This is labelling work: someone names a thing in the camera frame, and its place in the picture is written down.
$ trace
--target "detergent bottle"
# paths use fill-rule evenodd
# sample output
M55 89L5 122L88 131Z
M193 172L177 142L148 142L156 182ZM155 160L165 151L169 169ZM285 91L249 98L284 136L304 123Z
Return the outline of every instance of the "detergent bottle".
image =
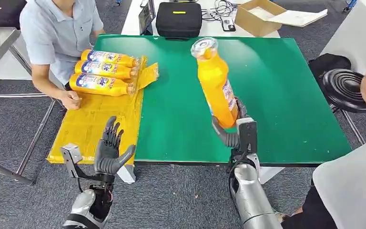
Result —
M126 54L119 54L113 52L103 52L87 49L82 52L81 60L94 61L103 63L116 63L133 68L139 65L140 59L128 56Z
M103 63L80 60L75 65L75 73L86 73L102 75L122 80L134 79L137 77L139 67L129 68L116 63Z
M116 78L85 73L73 74L70 78L70 87L76 92L111 96L133 94L136 88L134 83L126 83Z
M238 117L238 106L227 78L228 66L219 57L217 48L216 39L205 37L192 45L191 53L197 59L198 80L211 114L222 128L230 128Z

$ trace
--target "green tabletop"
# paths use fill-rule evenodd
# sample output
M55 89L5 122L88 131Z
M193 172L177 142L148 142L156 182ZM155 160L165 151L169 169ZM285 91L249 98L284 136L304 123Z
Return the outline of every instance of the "green tabletop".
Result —
M189 41L101 35L96 50L148 56L160 77L144 90L135 161L226 163L211 128ZM263 165L320 164L350 152L347 139L293 39L217 37L234 94L258 125Z

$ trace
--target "wire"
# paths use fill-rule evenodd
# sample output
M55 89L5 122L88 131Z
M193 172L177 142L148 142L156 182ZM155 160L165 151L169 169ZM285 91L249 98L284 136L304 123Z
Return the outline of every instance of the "wire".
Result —
M239 163L242 162L242 160L245 158L247 152L243 152L241 154L241 156L239 157L239 159L237 161L235 161L234 165L231 167L231 170L229 171L228 174L228 189L229 189L229 196L231 197L232 202L234 203L236 212L239 214L239 210L238 210L238 206L236 205L236 201L234 200L234 197L232 196L232 190L231 190L231 176L236 168L236 166L238 166Z
M81 187L81 181L79 180L79 177L76 178L76 182L78 183L79 191L83 192L82 187Z
M220 17L229 17L231 13L234 11L236 5L232 4L228 0L215 0L214 8L210 9L201 9L202 11L202 19L204 21L220 21ZM215 15L209 18L205 18L204 16L208 14L208 10Z

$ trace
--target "light blue shirt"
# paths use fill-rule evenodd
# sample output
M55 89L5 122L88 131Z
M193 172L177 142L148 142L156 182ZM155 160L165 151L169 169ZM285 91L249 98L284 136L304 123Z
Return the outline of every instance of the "light blue shirt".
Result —
M32 64L50 64L62 84L68 83L81 52L92 46L92 31L103 29L95 0L75 0L73 18L52 0L29 0L20 14L20 30Z

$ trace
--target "gray carpet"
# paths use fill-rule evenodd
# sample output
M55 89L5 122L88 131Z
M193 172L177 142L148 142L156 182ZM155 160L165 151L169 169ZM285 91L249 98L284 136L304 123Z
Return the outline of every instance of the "gray carpet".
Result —
M342 0L276 0L291 10L319 11L328 16L303 29L283 26L282 37L297 41L307 60L319 55L345 15ZM112 0L97 1L99 14L109 33L120 33L130 2L117 7ZM31 82L0 81L0 93L34 92ZM16 170L50 100L0 99L0 164ZM0 175L0 229L59 228L78 194L74 179L62 165L51 165L44 158L60 127L64 111L56 104L38 141L25 175L36 178L27 187ZM366 114L354 114L366 138ZM356 138L338 117L351 145ZM91 166L82 166L92 173ZM264 185L279 211L290 213L303 202L313 169L287 168ZM137 182L132 185L117 179L115 203L107 228L186 229L240 228L239 218L229 199L226 173L214 166L137 166Z

